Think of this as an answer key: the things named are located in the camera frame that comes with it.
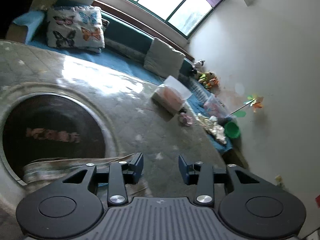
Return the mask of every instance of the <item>chinese characters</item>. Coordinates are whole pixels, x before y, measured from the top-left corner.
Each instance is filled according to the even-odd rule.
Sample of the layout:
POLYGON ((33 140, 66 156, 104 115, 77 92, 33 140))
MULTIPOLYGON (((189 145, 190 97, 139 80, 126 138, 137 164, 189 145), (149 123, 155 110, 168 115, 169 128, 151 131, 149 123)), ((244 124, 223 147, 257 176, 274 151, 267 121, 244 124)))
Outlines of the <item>chinese characters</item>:
POLYGON ((80 134, 76 132, 68 133, 66 131, 55 131, 50 129, 44 128, 27 128, 26 137, 33 137, 34 139, 38 140, 53 140, 53 141, 60 141, 60 142, 80 142, 80 134))

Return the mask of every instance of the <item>sofa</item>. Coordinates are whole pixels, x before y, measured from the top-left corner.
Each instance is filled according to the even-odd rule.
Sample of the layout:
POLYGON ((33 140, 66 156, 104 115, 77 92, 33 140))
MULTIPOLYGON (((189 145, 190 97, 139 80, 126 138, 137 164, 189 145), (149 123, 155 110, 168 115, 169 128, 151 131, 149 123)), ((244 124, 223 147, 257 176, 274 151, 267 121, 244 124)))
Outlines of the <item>sofa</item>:
MULTIPOLYGON (((80 4, 70 0, 57 0, 53 6, 78 5, 80 4)), ((104 33, 106 46, 100 54, 77 48, 49 47, 46 41, 46 13, 44 11, 29 11, 14 19, 6 38, 107 66, 156 85, 162 84, 164 78, 143 67, 144 57, 151 46, 153 37, 111 14, 105 12, 101 14, 102 18, 110 23, 104 33)), ((211 94, 193 78, 192 66, 192 62, 185 58, 180 69, 179 81, 193 93, 188 99, 193 112, 207 115, 203 109, 203 103, 211 94)), ((229 140, 226 146, 222 146, 212 136, 209 136, 209 139, 221 154, 232 148, 229 140)))

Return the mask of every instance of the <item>green window frame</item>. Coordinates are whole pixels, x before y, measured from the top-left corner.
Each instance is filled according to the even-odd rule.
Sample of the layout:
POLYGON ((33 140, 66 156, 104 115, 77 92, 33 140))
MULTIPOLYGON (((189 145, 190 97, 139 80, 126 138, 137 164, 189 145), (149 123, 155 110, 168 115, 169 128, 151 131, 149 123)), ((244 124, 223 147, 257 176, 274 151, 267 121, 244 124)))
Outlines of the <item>green window frame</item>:
POLYGON ((221 0, 220 2, 218 2, 216 4, 216 6, 214 8, 212 8, 201 20, 200 22, 192 29, 192 31, 188 34, 185 35, 184 33, 182 33, 180 30, 178 30, 175 26, 173 26, 171 23, 169 23, 169 20, 171 19, 171 17, 175 14, 175 12, 184 4, 184 2, 186 0, 182 0, 182 2, 172 11, 172 13, 167 17, 167 19, 162 19, 161 17, 159 17, 158 15, 156 15, 154 12, 152 12, 151 10, 149 10, 148 8, 144 7, 143 5, 139 4, 139 0, 134 1, 134 0, 128 0, 131 3, 135 4, 136 6, 142 8, 143 10, 147 11, 148 13, 150 13, 151 15, 153 15, 154 17, 158 18, 160 21, 164 22, 165 24, 167 24, 169 27, 171 27, 173 30, 175 30, 177 33, 179 33, 181 36, 183 36, 185 39, 188 39, 196 30, 197 28, 207 19, 207 17, 224 1, 221 0))

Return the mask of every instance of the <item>white pillow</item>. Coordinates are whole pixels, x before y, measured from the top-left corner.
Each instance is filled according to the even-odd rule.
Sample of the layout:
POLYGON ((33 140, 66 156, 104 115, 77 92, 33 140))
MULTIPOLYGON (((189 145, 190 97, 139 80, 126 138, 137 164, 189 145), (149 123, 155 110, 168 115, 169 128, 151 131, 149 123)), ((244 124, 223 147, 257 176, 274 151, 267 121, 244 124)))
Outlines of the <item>white pillow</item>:
POLYGON ((143 67, 160 77, 178 78, 185 55, 169 44, 154 38, 144 60, 143 67))
POLYGON ((47 21, 49 47, 105 47, 99 7, 48 8, 47 21))

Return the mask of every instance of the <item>silver bolt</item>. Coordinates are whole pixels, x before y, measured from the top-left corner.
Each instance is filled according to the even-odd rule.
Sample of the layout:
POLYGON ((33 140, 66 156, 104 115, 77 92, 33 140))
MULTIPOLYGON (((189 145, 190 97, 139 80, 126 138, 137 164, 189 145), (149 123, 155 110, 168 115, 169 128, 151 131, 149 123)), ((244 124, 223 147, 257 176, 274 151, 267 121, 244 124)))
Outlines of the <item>silver bolt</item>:
POLYGON ((124 196, 121 195, 113 195, 110 197, 110 201, 112 203, 122 203, 125 200, 124 196))
POLYGON ((212 201, 212 197, 208 195, 201 195, 197 197, 197 201, 200 203, 209 203, 212 201))

